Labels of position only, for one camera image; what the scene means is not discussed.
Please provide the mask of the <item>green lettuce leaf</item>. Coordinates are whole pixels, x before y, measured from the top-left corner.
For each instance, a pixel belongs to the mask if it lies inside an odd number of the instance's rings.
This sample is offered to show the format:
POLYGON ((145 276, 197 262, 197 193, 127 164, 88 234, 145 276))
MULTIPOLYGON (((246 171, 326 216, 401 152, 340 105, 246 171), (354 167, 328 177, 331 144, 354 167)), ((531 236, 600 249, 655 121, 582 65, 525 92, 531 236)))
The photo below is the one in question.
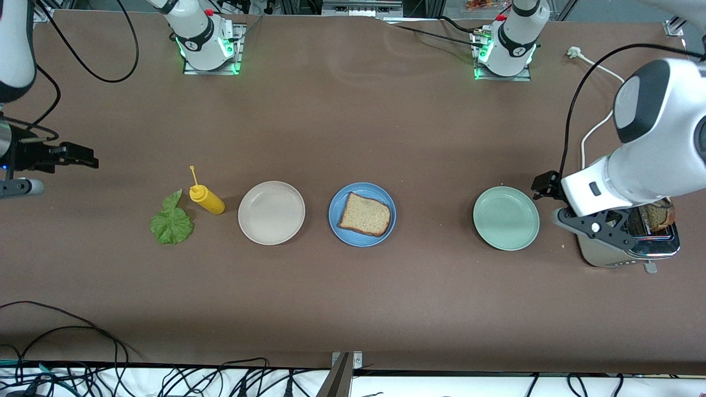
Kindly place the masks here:
POLYGON ((179 189, 162 201, 162 208, 149 222, 149 230, 162 245, 174 245, 185 241, 192 233, 191 218, 179 207, 183 190, 179 189))

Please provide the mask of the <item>brown bread slice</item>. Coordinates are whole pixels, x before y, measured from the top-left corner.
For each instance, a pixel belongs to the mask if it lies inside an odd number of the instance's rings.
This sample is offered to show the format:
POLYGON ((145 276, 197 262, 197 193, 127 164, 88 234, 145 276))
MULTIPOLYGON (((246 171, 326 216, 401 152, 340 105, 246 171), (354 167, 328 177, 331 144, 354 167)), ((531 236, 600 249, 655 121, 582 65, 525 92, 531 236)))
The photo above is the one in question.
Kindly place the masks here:
POLYGON ((640 206, 640 214, 651 232, 666 229, 676 221, 676 209, 669 197, 640 206))
POLYGON ((381 237, 392 225, 391 209, 373 198, 350 192, 346 197, 338 227, 363 235, 381 237))

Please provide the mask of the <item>mint green plate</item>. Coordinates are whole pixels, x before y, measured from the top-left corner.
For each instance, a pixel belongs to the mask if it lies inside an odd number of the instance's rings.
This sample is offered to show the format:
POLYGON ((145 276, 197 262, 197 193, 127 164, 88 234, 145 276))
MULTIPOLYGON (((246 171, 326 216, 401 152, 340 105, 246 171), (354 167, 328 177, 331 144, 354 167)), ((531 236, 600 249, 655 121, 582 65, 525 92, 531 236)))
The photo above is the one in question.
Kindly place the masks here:
POLYGON ((479 236, 504 251, 522 250, 535 241, 541 221, 532 199, 509 186, 496 186, 479 195, 472 211, 479 236))

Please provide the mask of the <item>blue plate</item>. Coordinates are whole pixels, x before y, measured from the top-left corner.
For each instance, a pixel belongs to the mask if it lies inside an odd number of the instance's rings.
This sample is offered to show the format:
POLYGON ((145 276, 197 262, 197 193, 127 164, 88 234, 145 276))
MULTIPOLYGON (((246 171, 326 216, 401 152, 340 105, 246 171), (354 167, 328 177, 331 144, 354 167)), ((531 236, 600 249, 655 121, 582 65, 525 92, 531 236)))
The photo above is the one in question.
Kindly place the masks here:
POLYGON ((380 186, 373 183, 352 183, 344 186, 333 196, 328 208, 328 221, 332 232, 340 241, 354 247, 371 247, 381 243, 392 233, 397 221, 397 208, 391 195, 380 186), (362 234, 339 226, 350 193, 379 201, 388 207, 391 212, 390 224, 380 237, 362 234))

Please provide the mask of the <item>beige plate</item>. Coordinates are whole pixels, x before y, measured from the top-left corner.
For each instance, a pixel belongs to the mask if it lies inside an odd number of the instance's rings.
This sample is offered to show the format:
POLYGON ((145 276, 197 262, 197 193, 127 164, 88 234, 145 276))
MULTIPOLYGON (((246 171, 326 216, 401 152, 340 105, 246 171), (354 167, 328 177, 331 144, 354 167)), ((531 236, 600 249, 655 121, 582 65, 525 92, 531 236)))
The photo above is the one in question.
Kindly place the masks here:
POLYGON ((244 195, 238 208, 238 223, 250 241, 278 245, 300 231, 306 214, 303 196, 295 187, 282 181, 266 181, 244 195))

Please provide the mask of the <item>beige chrome toaster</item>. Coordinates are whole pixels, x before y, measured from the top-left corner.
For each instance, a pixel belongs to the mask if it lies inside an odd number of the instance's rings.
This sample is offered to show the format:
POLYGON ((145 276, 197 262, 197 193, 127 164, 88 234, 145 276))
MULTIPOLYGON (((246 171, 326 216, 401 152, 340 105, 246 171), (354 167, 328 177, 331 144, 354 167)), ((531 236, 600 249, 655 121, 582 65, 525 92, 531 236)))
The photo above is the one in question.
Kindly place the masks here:
POLYGON ((627 229, 636 245, 627 251, 605 246, 598 240, 583 235, 576 237, 581 255, 590 266, 597 268, 620 268, 632 264, 643 265, 646 273, 656 273, 658 260, 674 257, 681 248, 676 222, 658 232, 649 231, 640 206, 630 209, 627 229))

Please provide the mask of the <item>yellow mustard squeeze bottle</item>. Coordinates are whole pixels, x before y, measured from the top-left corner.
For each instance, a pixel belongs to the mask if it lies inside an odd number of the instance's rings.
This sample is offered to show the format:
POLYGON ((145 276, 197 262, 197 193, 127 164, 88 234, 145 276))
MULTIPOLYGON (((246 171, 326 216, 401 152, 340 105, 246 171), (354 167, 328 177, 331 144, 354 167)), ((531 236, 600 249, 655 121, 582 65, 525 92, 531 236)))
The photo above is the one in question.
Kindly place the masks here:
POLYGON ((189 166, 189 168, 194 180, 194 183, 189 188, 190 199, 212 214, 224 213, 226 209, 224 201, 204 184, 199 183, 196 177, 196 169, 193 165, 189 166))

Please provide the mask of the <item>grey metal box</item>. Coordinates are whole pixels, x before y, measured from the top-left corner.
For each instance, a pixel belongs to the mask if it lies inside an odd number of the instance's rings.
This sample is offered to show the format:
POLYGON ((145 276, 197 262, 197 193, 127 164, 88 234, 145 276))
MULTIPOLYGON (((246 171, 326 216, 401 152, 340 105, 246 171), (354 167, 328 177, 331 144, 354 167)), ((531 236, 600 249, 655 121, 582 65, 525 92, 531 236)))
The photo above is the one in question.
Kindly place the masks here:
POLYGON ((403 0, 321 0, 322 16, 402 18, 403 0))

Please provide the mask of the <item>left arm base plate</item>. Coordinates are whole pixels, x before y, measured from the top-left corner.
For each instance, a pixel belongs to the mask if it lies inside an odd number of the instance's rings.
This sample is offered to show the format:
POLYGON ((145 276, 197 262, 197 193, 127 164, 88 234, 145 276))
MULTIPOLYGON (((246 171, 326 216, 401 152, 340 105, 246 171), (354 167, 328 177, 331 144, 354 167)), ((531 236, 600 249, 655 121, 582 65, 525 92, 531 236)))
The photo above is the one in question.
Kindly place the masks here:
POLYGON ((536 45, 531 45, 529 50, 519 47, 522 55, 513 57, 504 46, 496 42, 498 28, 499 23, 492 23, 469 33, 471 43, 477 44, 472 50, 474 78, 488 81, 531 81, 529 63, 536 45))

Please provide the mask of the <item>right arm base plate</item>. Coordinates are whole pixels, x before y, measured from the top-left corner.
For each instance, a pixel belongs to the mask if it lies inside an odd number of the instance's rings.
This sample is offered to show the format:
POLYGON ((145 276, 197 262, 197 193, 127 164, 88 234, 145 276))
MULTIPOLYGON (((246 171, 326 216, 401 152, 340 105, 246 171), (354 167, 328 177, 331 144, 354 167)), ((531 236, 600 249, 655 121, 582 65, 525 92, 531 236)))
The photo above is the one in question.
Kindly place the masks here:
POLYGON ((245 24, 214 15, 207 30, 197 37, 176 37, 184 58, 184 74, 236 76, 245 47, 245 24))

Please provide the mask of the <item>aluminium profile with bracket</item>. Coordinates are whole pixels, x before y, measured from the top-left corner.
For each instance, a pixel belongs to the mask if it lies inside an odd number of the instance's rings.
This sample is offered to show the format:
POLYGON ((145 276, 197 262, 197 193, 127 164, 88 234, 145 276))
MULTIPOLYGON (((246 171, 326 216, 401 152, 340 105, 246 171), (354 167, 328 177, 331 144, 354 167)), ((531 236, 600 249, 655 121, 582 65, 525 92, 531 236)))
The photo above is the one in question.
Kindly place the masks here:
POLYGON ((362 366, 363 353, 360 351, 333 352, 332 367, 316 397, 350 397, 354 371, 362 366))

